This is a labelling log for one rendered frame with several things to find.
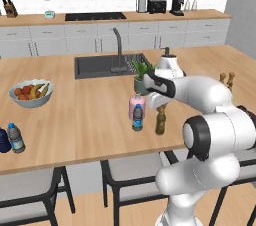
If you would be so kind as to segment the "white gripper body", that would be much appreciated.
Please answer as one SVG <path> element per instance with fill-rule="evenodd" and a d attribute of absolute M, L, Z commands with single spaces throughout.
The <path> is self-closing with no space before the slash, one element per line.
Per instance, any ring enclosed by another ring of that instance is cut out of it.
<path fill-rule="evenodd" d="M 170 98 L 163 96 L 157 92 L 151 92 L 148 95 L 148 107 L 150 109 L 157 109 L 162 105 L 168 104 L 170 101 Z"/>

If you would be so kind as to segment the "pink plastic bottle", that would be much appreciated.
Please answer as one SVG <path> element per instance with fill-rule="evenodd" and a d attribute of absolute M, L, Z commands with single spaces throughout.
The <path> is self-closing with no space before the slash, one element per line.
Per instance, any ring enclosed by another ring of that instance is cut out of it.
<path fill-rule="evenodd" d="M 146 99 L 140 94 L 135 93 L 133 97 L 129 100 L 129 118 L 133 119 L 133 111 L 137 104 L 141 105 L 142 110 L 145 110 Z"/>

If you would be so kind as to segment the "green glass bottle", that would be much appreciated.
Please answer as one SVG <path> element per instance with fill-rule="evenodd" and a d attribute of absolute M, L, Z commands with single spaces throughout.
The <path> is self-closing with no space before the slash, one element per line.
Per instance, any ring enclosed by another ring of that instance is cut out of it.
<path fill-rule="evenodd" d="M 156 129 L 155 133 L 157 135 L 163 135 L 165 131 L 165 122 L 166 122 L 166 115 L 165 115 L 165 105 L 162 105 L 157 108 L 158 114 L 156 118 Z"/>

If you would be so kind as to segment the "green plant in grey pot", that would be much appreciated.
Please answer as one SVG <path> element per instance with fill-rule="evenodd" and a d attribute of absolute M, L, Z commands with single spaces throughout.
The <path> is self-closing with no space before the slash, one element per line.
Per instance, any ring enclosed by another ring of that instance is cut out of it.
<path fill-rule="evenodd" d="M 143 77 L 149 71 L 154 70 L 155 66 L 153 66 L 152 64 L 147 65 L 145 62 L 137 63 L 135 61 L 132 61 L 132 63 L 137 73 L 137 75 L 134 77 L 134 90 L 139 91 L 142 96 L 146 96 L 149 94 L 149 91 L 144 85 Z"/>

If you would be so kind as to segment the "blue-label plastic water bottle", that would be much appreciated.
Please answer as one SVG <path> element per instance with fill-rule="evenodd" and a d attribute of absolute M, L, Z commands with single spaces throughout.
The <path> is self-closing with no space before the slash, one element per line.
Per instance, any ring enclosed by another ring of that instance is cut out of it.
<path fill-rule="evenodd" d="M 143 128 L 143 109 L 137 104 L 133 111 L 132 128 L 134 131 L 141 131 Z"/>

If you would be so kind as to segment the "grey tap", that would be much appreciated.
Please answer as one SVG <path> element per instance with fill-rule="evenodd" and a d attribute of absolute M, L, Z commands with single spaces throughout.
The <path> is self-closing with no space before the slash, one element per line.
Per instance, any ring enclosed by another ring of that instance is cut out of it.
<path fill-rule="evenodd" d="M 122 72 L 127 71 L 127 67 L 126 66 L 122 66 L 121 65 L 121 55 L 122 55 L 122 43 L 121 43 L 121 35 L 119 33 L 119 31 L 117 30 L 116 27 L 113 28 L 114 34 L 116 35 L 117 38 L 117 49 L 118 49 L 118 65 L 116 67 L 111 67 L 111 72 L 115 72 L 115 73 L 119 73 L 121 74 Z"/>

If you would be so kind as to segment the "dark grey sink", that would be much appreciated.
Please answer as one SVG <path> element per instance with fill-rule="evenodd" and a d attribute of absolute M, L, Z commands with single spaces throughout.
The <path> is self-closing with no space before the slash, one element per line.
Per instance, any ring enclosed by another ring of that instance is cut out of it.
<path fill-rule="evenodd" d="M 102 78 L 102 77 L 114 77 L 122 75 L 136 75 L 136 68 L 133 64 L 145 63 L 150 65 L 149 61 L 143 53 L 138 54 L 123 54 L 121 56 L 121 67 L 126 67 L 126 71 L 113 72 L 112 68 L 119 66 L 117 55 L 101 55 L 91 57 L 77 57 L 74 59 L 75 66 L 75 78 L 87 79 L 87 78 Z"/>

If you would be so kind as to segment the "black grey-seat stool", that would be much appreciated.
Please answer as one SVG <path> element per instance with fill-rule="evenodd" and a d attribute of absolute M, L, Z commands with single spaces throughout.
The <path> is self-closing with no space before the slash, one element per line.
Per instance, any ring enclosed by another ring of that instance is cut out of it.
<path fill-rule="evenodd" d="M 254 183 L 256 186 L 256 148 L 249 151 L 241 151 L 235 154 L 240 164 L 240 173 L 238 178 L 228 186 L 224 186 L 219 193 L 214 211 L 212 213 L 209 226 L 215 226 L 219 211 L 229 187 Z"/>
<path fill-rule="evenodd" d="M 113 193 L 113 224 L 120 226 L 120 208 L 166 198 L 155 183 L 157 171 L 164 167 L 159 153 L 102 160 L 103 200 L 108 206 L 107 186 Z"/>
<path fill-rule="evenodd" d="M 65 192 L 70 210 L 75 204 L 65 166 L 0 175 L 0 226 L 49 221 L 58 226 L 57 194 Z"/>

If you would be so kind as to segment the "black toaster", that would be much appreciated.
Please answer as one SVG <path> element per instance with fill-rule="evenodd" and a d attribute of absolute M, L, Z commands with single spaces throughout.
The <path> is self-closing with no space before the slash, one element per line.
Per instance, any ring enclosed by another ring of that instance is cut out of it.
<path fill-rule="evenodd" d="M 148 0 L 147 11 L 150 14 L 166 13 L 167 1 L 166 0 Z"/>

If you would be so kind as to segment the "black coffee machine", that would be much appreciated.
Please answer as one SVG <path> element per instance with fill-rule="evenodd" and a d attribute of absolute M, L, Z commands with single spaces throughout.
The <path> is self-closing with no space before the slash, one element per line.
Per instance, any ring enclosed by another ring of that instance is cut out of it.
<path fill-rule="evenodd" d="M 183 16 L 184 13 L 181 11 L 181 6 L 184 4 L 184 0 L 172 0 L 172 7 L 170 13 L 175 16 Z"/>

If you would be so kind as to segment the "silver kettle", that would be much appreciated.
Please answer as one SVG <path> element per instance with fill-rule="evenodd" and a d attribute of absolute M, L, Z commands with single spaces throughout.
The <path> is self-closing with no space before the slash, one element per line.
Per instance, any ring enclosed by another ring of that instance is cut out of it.
<path fill-rule="evenodd" d="M 136 11 L 145 13 L 147 11 L 147 0 L 136 0 Z"/>

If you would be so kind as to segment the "black hob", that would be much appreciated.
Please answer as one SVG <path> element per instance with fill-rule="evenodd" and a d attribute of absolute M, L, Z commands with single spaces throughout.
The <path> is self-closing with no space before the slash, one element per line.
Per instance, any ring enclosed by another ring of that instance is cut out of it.
<path fill-rule="evenodd" d="M 65 21 L 122 20 L 127 19 L 122 12 L 67 13 Z"/>

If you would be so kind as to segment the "grey lower cupboard run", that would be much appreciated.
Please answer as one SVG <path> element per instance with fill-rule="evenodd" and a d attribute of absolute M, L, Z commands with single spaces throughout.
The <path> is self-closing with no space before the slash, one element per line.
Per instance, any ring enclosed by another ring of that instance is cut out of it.
<path fill-rule="evenodd" d="M 0 27 L 0 58 L 212 46 L 225 43 L 230 20 Z"/>

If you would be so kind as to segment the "yellow bananas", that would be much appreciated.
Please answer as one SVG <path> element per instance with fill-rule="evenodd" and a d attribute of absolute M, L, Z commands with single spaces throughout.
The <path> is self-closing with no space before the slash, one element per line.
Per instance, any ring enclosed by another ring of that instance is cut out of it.
<path fill-rule="evenodd" d="M 30 96 L 32 99 L 42 98 L 46 95 L 49 85 L 37 84 L 30 90 Z"/>

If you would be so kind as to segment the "grey fridge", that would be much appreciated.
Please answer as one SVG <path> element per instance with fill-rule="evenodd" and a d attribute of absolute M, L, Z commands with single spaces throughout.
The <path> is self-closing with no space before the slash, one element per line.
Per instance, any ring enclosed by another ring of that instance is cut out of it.
<path fill-rule="evenodd" d="M 227 0 L 232 16 L 225 43 L 256 60 L 256 0 Z"/>

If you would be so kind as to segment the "grey bowl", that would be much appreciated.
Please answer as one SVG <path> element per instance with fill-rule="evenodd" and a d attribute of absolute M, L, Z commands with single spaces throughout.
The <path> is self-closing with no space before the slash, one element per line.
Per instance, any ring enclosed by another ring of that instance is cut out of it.
<path fill-rule="evenodd" d="M 47 92 L 39 98 L 35 98 L 35 99 L 30 98 L 28 100 L 20 100 L 16 95 L 16 89 L 17 88 L 22 89 L 24 86 L 29 86 L 29 85 L 33 85 L 33 86 L 40 85 L 40 88 L 38 88 L 38 91 L 42 92 L 45 88 L 47 88 Z M 49 80 L 44 80 L 44 79 L 25 80 L 23 82 L 16 84 L 9 90 L 9 97 L 21 107 L 37 108 L 37 107 L 43 106 L 45 103 L 49 101 L 53 93 L 53 90 L 54 90 L 54 85 Z"/>

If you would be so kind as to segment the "red and orange fruits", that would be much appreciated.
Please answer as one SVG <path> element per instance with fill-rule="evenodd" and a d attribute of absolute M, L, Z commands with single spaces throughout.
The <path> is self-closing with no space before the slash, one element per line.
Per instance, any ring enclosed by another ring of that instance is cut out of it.
<path fill-rule="evenodd" d="M 14 90 L 14 94 L 16 95 L 16 97 L 19 100 L 34 100 L 30 96 L 30 90 L 32 89 L 33 86 L 35 86 L 35 85 L 30 84 L 30 85 L 24 86 L 22 88 L 16 88 Z"/>

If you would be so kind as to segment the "clear plastic water bottle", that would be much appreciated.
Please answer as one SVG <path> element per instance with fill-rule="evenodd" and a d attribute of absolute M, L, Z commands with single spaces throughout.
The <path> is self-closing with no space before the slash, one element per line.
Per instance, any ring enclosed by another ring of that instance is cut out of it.
<path fill-rule="evenodd" d="M 21 153 L 25 150 L 25 144 L 21 135 L 21 131 L 14 123 L 8 124 L 7 130 L 11 148 L 14 153 Z"/>

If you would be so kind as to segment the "dark blue bottle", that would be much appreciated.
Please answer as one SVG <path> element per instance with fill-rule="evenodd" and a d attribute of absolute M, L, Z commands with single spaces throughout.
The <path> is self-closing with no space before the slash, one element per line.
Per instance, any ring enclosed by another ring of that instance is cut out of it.
<path fill-rule="evenodd" d="M 0 128 L 0 152 L 7 153 L 11 150 L 11 144 L 8 139 L 7 132 Z"/>

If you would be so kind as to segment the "wooden knife block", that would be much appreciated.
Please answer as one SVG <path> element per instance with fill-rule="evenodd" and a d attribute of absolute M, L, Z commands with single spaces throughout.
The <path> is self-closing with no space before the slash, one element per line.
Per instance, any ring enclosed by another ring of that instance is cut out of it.
<path fill-rule="evenodd" d="M 16 18 L 18 16 L 17 10 L 11 0 L 2 0 L 4 9 L 8 18 Z"/>

